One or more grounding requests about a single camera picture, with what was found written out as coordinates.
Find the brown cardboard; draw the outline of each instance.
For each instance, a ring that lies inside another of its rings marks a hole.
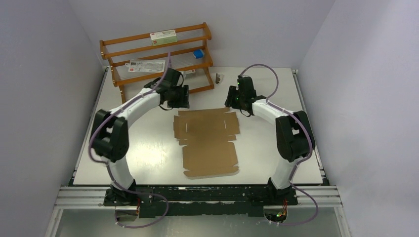
[[[182,148],[183,173],[188,177],[234,173],[239,170],[234,143],[240,133],[236,112],[229,108],[179,111],[174,137]]]

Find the cardboard flap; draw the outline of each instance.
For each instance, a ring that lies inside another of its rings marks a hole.
[[[229,108],[179,111],[174,116],[174,137],[182,148],[186,176],[209,176],[238,171],[234,143],[239,134],[236,112]]]

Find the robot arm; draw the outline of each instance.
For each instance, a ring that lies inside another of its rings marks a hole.
[[[267,104],[266,97],[257,96],[250,77],[237,79],[238,88],[230,86],[226,107],[245,110],[249,116],[259,116],[276,127],[277,148],[282,157],[270,178],[277,190],[286,190],[290,187],[290,174],[295,164],[309,153],[309,145],[302,128],[293,118]],[[314,137],[311,131],[307,114],[304,111],[292,112],[308,131],[313,144]]]
[[[180,76],[180,72],[168,68],[165,78],[156,90],[152,91],[151,88],[160,78],[144,86],[138,94],[143,95],[140,99],[134,101],[132,98],[110,111],[100,110],[95,115],[92,134],[106,118],[116,111],[122,110],[99,131],[93,141],[92,148],[97,155],[101,156],[102,160],[108,162],[115,181],[125,189],[135,191],[136,186],[126,161],[126,153],[129,148],[128,129],[146,112],[160,106],[165,101],[171,108],[189,108],[189,88],[187,85],[177,85]],[[119,189],[114,182],[111,184],[111,189],[120,197],[119,200],[126,200],[126,203],[135,199],[135,195]]]

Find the blue object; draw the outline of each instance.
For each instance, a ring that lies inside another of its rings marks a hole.
[[[202,49],[198,49],[194,51],[194,57],[196,59],[202,58],[203,56],[204,56],[204,52],[202,51]]]

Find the gray floor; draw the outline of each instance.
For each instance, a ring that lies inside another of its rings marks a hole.
[[[289,209],[288,223],[310,217],[313,208]],[[312,222],[296,227],[277,227],[262,218],[246,215],[172,216],[144,229],[123,229],[115,225],[112,210],[64,210],[57,237],[257,237],[310,236],[339,237],[339,227],[333,208],[320,209]],[[153,219],[136,220],[128,225],[149,223]]]

